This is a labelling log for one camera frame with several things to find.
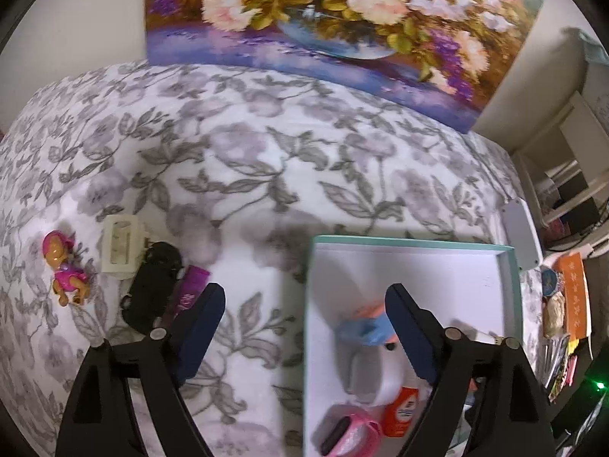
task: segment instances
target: wall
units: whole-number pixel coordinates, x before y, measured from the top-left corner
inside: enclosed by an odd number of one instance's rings
[[[37,0],[0,54],[0,127],[6,129],[33,93],[52,81],[143,58],[141,2]],[[546,0],[477,132],[513,150],[560,108],[585,71],[577,39],[564,31],[572,27],[591,32],[571,0]],[[561,150],[558,145],[553,153]]]

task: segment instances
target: pink bracelet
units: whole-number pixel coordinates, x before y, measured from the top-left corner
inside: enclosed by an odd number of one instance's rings
[[[365,429],[366,435],[354,443],[360,428]],[[372,457],[381,445],[382,433],[381,425],[369,413],[353,407],[322,444],[321,454],[324,457]],[[345,454],[345,447],[355,448]]]

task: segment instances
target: doll leg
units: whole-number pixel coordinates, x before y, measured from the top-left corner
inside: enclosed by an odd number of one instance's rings
[[[66,295],[60,283],[55,279],[53,279],[53,292],[59,296],[59,305],[65,308],[69,302],[68,296]]]
[[[74,297],[72,298],[72,302],[79,306],[82,305],[84,303],[84,299],[89,297],[89,294],[91,293],[91,289],[89,288],[89,286],[86,283],[84,283],[79,278],[76,278],[75,276],[72,276],[70,278],[70,285],[72,287],[75,287],[75,289],[76,289],[76,293],[75,293]]]

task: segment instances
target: mattress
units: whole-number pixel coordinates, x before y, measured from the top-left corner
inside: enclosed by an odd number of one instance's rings
[[[505,244],[521,195],[508,154],[343,86],[242,67],[134,62],[39,90],[0,144],[0,398],[39,455],[54,452],[84,353],[138,338],[129,284],[99,272],[106,216],[138,214],[226,290],[226,313],[182,395],[217,456],[300,455],[303,282],[322,233]],[[90,276],[60,307],[41,255],[74,235]],[[541,284],[521,275],[537,362]],[[141,388],[142,437],[162,455]]]

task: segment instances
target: pink doll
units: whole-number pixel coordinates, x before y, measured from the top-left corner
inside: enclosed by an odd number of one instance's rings
[[[69,302],[66,292],[76,291],[72,302],[78,305],[84,303],[90,292],[86,284],[89,279],[84,271],[69,262],[69,253],[73,248],[74,241],[57,230],[50,232],[42,242],[45,261],[55,272],[53,291],[59,296],[59,305],[62,307]]]

